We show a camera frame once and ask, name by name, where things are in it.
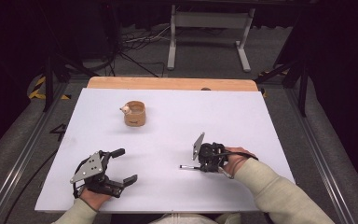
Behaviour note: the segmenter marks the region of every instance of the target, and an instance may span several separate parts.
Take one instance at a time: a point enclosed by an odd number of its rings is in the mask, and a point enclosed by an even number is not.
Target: person's left hand
[[[83,192],[80,195],[80,198],[85,201],[90,207],[92,207],[95,211],[98,211],[106,201],[112,198],[112,196],[95,193],[88,190],[87,188],[84,188]]]

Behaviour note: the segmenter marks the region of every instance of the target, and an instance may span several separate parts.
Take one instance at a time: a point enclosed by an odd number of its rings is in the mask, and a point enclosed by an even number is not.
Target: person's right hand
[[[242,152],[255,156],[255,154],[249,152],[243,147],[226,147],[226,150],[231,152]],[[240,155],[228,155],[228,163],[223,167],[223,169],[230,175],[234,176],[247,160],[248,159],[246,157]]]

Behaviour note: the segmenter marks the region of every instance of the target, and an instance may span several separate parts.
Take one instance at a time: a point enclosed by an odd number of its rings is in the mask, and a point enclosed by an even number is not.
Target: hazard tape
[[[30,99],[46,99],[46,94],[39,93],[40,88],[42,87],[43,83],[45,83],[46,77],[45,75],[42,75],[36,82],[36,85],[34,85],[34,89],[32,90],[31,94],[28,96]],[[72,98],[72,95],[64,94],[61,99],[62,100],[70,100]]]

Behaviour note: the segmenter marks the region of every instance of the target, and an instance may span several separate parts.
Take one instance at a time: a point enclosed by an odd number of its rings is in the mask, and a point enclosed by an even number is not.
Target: white desk leg
[[[251,29],[254,14],[255,14],[255,9],[251,8],[248,13],[248,18],[246,19],[242,40],[241,42],[236,41],[237,51],[238,54],[240,55],[240,60],[244,72],[251,72],[251,66],[249,65],[248,58],[246,57],[245,50],[243,49],[243,47],[245,46],[245,42],[246,42],[246,38],[248,37],[249,30]]]
[[[176,54],[175,14],[176,14],[176,8],[175,8],[175,6],[172,6],[172,13],[171,13],[171,43],[170,43],[170,52],[168,53],[168,63],[167,63],[167,69],[168,70],[173,70],[173,68],[175,68],[175,54]]]

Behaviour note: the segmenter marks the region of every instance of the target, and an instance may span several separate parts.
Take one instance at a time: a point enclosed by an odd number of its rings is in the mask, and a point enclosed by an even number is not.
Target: person's right arm
[[[301,188],[263,162],[241,161],[233,174],[252,192],[256,206],[269,213],[276,224],[334,223]]]

